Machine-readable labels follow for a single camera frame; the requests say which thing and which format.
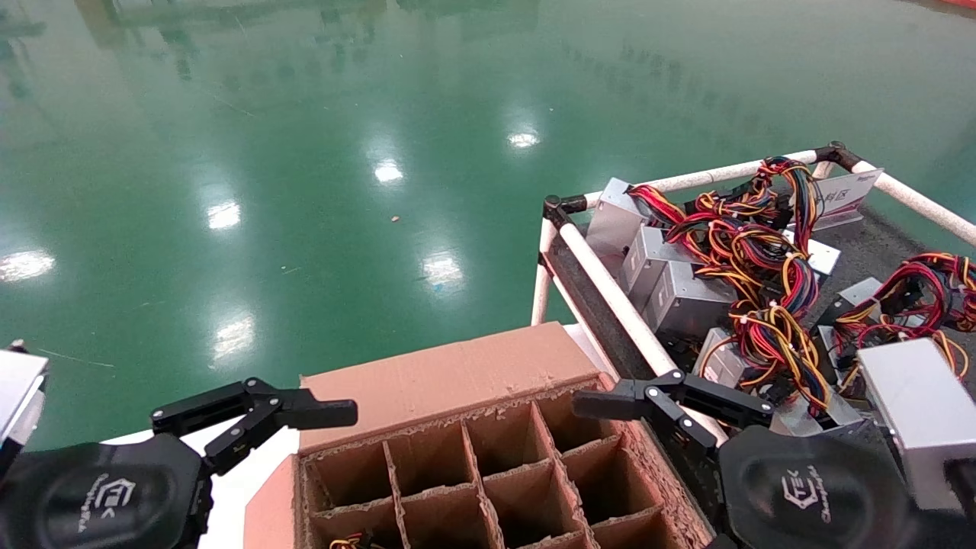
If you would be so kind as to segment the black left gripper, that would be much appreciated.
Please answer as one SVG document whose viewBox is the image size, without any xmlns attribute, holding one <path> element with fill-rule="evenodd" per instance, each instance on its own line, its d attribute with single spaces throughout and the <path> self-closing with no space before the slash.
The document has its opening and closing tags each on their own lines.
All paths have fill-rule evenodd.
<svg viewBox="0 0 976 549">
<path fill-rule="evenodd" d="M 213 482 L 174 435 L 25 452 L 2 479 L 4 548 L 195 548 Z"/>
</svg>

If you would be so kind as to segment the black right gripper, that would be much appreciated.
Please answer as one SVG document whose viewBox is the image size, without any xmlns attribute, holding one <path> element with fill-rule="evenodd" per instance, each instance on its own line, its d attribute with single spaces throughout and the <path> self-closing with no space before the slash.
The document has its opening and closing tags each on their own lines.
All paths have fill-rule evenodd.
<svg viewBox="0 0 976 549">
<path fill-rule="evenodd" d="M 691 411 L 749 427 L 718 449 L 725 531 L 743 548 L 883 548 L 898 545 L 913 514 L 888 446 L 867 425 L 780 435 L 766 429 L 774 416 L 766 400 L 683 371 L 579 390 L 572 411 L 643 419 L 695 458 L 711 458 L 719 442 Z"/>
</svg>

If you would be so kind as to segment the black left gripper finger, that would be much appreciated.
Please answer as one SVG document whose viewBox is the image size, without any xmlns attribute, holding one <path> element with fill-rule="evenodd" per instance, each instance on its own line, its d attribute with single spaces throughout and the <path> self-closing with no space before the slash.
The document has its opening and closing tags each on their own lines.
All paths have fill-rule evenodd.
<svg viewBox="0 0 976 549">
<path fill-rule="evenodd" d="M 207 390 L 151 414 L 154 435 L 177 438 L 236 422 L 204 448 L 213 475 L 226 475 L 279 430 L 334 429 L 357 423 L 355 400 L 318 400 L 311 390 L 278 389 L 257 377 Z"/>
</svg>

